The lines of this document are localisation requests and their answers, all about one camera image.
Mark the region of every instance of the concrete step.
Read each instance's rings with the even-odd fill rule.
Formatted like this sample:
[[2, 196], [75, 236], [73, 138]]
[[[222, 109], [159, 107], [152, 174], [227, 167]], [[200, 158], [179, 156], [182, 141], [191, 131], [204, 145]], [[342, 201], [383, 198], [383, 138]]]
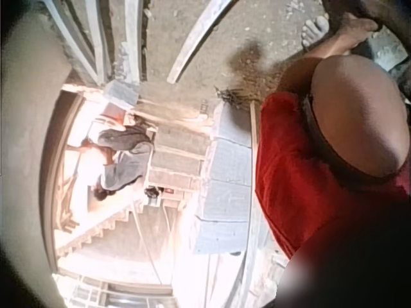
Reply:
[[126, 208], [85, 230], [78, 228], [69, 235], [69, 239], [62, 246], [56, 249], [57, 257], [65, 257], [76, 249], [81, 249], [84, 243], [91, 244], [93, 237], [103, 237], [104, 230], [114, 230], [117, 221], [128, 221], [129, 217], [129, 209]]

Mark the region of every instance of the bare foot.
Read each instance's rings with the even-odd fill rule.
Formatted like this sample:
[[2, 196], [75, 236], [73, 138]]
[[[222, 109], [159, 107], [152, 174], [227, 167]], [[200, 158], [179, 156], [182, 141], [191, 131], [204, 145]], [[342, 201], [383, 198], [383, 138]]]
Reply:
[[377, 29], [376, 22], [366, 18], [357, 18], [351, 13], [345, 13], [336, 35], [340, 37], [341, 45], [349, 50], [366, 40], [370, 32]]
[[325, 16], [318, 16], [314, 22], [306, 21], [302, 27], [301, 44], [308, 49], [319, 40], [323, 39], [329, 31], [329, 22]]

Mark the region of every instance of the floor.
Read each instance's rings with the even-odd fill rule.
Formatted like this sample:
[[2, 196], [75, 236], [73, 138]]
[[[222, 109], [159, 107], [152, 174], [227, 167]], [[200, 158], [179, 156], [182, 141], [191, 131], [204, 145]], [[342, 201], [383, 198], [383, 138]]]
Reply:
[[[84, 35], [89, 37], [84, 4], [68, 3], [72, 3]], [[291, 3], [298, 9], [288, 9]], [[199, 106], [202, 100], [216, 95], [215, 86], [240, 89], [246, 97], [262, 100], [275, 89], [290, 57], [302, 51], [300, 31], [304, 21], [324, 13], [320, 0], [233, 1], [180, 80], [170, 85], [168, 73], [207, 4], [206, 0], [151, 0], [145, 4], [150, 17], [143, 34], [146, 81], [141, 84], [142, 98]], [[121, 42], [125, 41], [124, 1], [102, 1], [101, 14], [110, 57], [117, 61]]]

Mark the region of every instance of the hand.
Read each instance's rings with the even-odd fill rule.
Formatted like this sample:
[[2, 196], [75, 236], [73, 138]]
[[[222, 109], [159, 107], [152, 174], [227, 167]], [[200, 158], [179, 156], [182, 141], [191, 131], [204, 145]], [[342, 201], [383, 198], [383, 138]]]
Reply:
[[339, 37], [344, 48], [350, 50], [366, 40], [370, 32], [376, 30], [378, 24], [371, 19], [357, 18], [351, 13], [345, 13], [336, 36]]

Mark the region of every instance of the sandy ground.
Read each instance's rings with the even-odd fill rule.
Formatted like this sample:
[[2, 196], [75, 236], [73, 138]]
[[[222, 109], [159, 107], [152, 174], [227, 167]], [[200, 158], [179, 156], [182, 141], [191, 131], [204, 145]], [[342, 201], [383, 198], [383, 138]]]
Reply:
[[[300, 31], [306, 19], [322, 14], [316, 0], [233, 1], [175, 85], [166, 79], [171, 67], [208, 0], [151, 0], [144, 6], [142, 98], [156, 103], [170, 101], [199, 106], [214, 97], [215, 87], [239, 89], [250, 99], [261, 101], [272, 92], [284, 65], [301, 51]], [[295, 2], [299, 9], [287, 13]], [[68, 0], [83, 36], [90, 40], [85, 5]], [[101, 15], [110, 59], [118, 60], [125, 41], [124, 0], [103, 0]]]

